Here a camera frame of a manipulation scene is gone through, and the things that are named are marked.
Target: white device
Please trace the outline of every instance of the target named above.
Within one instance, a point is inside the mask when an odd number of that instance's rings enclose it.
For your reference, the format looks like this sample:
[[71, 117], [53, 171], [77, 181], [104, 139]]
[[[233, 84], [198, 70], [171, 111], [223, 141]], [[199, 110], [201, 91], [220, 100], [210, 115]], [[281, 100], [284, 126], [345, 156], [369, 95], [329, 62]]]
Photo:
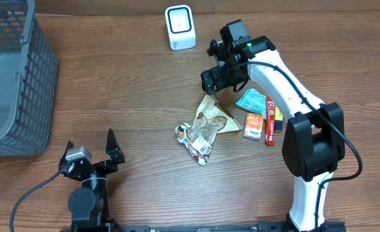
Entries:
[[165, 20], [171, 49], [182, 50], [195, 46], [195, 28], [189, 6], [168, 7]]
[[[299, 88], [300, 92], [307, 98], [308, 102], [315, 108], [319, 109], [323, 101], [310, 93], [294, 74], [286, 67], [280, 54], [277, 50], [266, 50], [257, 53], [253, 59], [249, 61], [260, 61], [277, 65], [291, 78], [294, 84]], [[263, 90], [271, 97], [275, 105], [280, 109], [285, 121], [294, 117], [296, 112], [306, 114], [312, 110], [306, 105], [302, 104], [301, 98], [293, 89], [292, 85], [286, 78], [273, 68], [249, 64], [248, 75], [251, 80], [260, 85]], [[323, 180], [329, 179], [333, 176], [333, 172], [322, 173], [315, 176], [312, 181], [306, 182], [302, 177], [294, 177], [294, 197], [293, 206], [290, 210], [290, 219], [294, 226], [299, 231], [311, 231], [315, 229], [314, 210], [317, 198], [317, 190], [319, 183]], [[325, 204], [327, 184], [321, 191], [320, 206], [319, 206], [319, 219], [318, 226], [325, 222], [323, 216], [323, 206]]]

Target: wooden table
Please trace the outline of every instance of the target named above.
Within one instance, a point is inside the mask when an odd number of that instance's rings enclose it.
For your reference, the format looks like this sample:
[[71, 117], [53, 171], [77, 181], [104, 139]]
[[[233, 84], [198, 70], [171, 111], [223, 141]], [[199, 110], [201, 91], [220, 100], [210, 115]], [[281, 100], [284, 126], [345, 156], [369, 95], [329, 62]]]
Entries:
[[[108, 176], [112, 215], [123, 225], [253, 224], [284, 220], [293, 176], [281, 156], [284, 133], [267, 147], [241, 133], [217, 136], [201, 167], [177, 142], [174, 128], [192, 122], [204, 97], [199, 74], [216, 65], [205, 50], [219, 30], [242, 19], [252, 37], [268, 36], [288, 67], [325, 102], [345, 112], [347, 137], [360, 151], [362, 175], [329, 185], [325, 216], [349, 231], [380, 231], [380, 12], [195, 15], [197, 46], [172, 52], [163, 15], [40, 17], [61, 64], [52, 140], [38, 156], [0, 157], [0, 231], [26, 191], [57, 171], [66, 143], [105, 155], [108, 128], [126, 157]], [[244, 123], [235, 102], [217, 99]], [[351, 175], [350, 150], [335, 176]], [[71, 223], [66, 201], [80, 184], [58, 177], [30, 195], [16, 231], [59, 231]]]

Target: food packaging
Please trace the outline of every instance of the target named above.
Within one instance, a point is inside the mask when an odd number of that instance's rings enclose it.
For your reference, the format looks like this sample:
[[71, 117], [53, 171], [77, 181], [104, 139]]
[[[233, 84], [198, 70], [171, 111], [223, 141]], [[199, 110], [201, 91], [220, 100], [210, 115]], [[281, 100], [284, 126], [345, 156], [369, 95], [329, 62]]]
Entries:
[[247, 113], [243, 136], [259, 140], [263, 127], [264, 116], [255, 113]]
[[267, 120], [266, 120], [266, 140], [265, 144], [275, 146], [274, 141], [274, 123], [275, 123], [275, 104], [267, 96]]
[[247, 90], [243, 97], [236, 102], [236, 105], [249, 112], [263, 115], [264, 119], [266, 119], [266, 96], [260, 94], [254, 88]]
[[281, 114], [279, 108], [276, 106], [274, 131], [282, 132], [282, 130], [283, 130], [283, 115]]

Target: blue snack packet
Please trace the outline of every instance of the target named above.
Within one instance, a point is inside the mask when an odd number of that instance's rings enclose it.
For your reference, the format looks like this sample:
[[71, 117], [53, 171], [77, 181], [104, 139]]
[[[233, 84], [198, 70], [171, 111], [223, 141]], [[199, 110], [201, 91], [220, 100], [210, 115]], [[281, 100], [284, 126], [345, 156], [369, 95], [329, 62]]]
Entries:
[[260, 114], [264, 116], [266, 119], [266, 96], [260, 94], [254, 88], [250, 88], [249, 90], [247, 90], [243, 97], [236, 102], [236, 105], [242, 107], [243, 109], [249, 112]]

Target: orange snack package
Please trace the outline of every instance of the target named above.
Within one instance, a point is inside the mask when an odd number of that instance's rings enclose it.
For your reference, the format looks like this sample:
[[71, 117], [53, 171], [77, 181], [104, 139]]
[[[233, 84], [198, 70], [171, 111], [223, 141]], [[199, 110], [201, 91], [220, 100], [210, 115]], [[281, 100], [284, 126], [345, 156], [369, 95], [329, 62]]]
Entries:
[[244, 125], [243, 136], [250, 139], [259, 140], [261, 137], [261, 127], [263, 126], [264, 116], [255, 113], [247, 113]]
[[265, 144], [275, 146], [274, 141], [274, 125], [275, 124], [275, 104], [272, 99], [267, 96], [267, 120], [266, 120], [266, 140]]

